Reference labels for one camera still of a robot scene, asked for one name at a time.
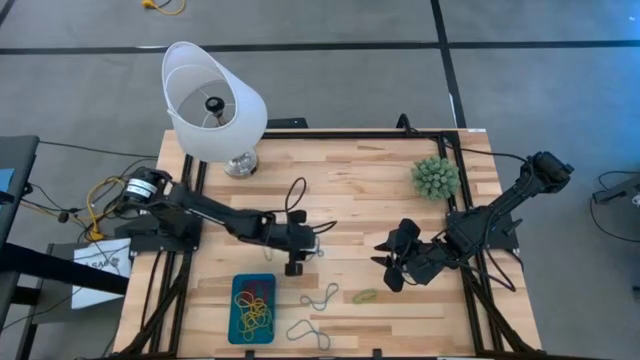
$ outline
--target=green plant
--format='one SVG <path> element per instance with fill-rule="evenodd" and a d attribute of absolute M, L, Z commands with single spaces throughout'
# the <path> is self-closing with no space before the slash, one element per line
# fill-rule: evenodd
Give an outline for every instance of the green plant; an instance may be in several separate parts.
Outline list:
<path fill-rule="evenodd" d="M 413 186 L 423 198 L 447 199 L 458 190 L 458 167 L 449 160 L 433 156 L 414 164 L 411 169 Z"/>

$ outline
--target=wooden tabletop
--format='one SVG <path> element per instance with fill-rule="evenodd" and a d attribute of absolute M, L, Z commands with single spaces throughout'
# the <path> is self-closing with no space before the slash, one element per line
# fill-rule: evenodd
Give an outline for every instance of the wooden tabletop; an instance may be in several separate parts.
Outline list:
<path fill-rule="evenodd" d="M 490 150 L 485 132 L 460 130 L 460 137 L 463 147 Z M 256 356 L 371 356 L 374 348 L 382 349 L 385 356 L 474 353 L 459 271 L 446 269 L 428 286 L 405 286 L 401 293 L 393 293 L 382 280 L 384 268 L 369 259 L 382 255 L 373 246 L 384 242 L 404 217 L 420 226 L 422 240 L 429 240 L 443 228 L 446 203 L 421 199 L 410 180 L 413 161 L 437 154 L 434 142 L 262 140 L 256 151 L 260 167 L 248 179 L 230 178 L 222 164 L 209 164 L 204 194 L 234 208 L 280 209 L 292 182 L 304 176 L 308 189 L 298 208 L 307 211 L 307 223 L 338 220 L 338 225 L 320 237 L 324 257 L 304 263 L 303 276 L 285 277 L 286 253 L 274 251 L 273 261 L 268 262 L 263 248 L 243 244 L 222 227 L 206 224 L 191 268 L 179 357 L 244 356 L 247 349 L 256 350 Z M 179 179 L 183 159 L 175 133 L 167 131 L 158 168 Z M 489 203 L 501 193 L 493 158 L 465 152 L 464 160 L 474 204 Z M 539 347 L 520 266 L 504 251 L 495 251 L 494 256 L 518 288 L 511 293 L 492 283 L 496 305 L 526 342 Z M 114 351 L 128 345 L 140 328 L 154 258 L 155 254 L 144 254 L 134 262 Z M 148 314 L 157 302 L 162 261 Z M 497 273 L 491 266 L 490 271 Z M 272 344 L 238 346 L 227 341 L 231 281 L 242 273 L 273 273 L 277 277 Z M 323 298 L 332 282 L 339 284 L 340 290 L 325 311 L 300 304 L 301 295 Z M 376 301 L 352 303 L 365 289 L 377 289 Z M 485 347 L 490 348 L 486 314 L 478 307 Z M 171 319 L 173 310 L 167 314 Z M 287 340 L 286 330 L 300 319 L 310 320 L 331 336 L 331 349 L 318 350 L 313 335 L 295 342 Z M 170 327 L 171 321 L 165 321 L 161 350 L 168 347 Z"/>

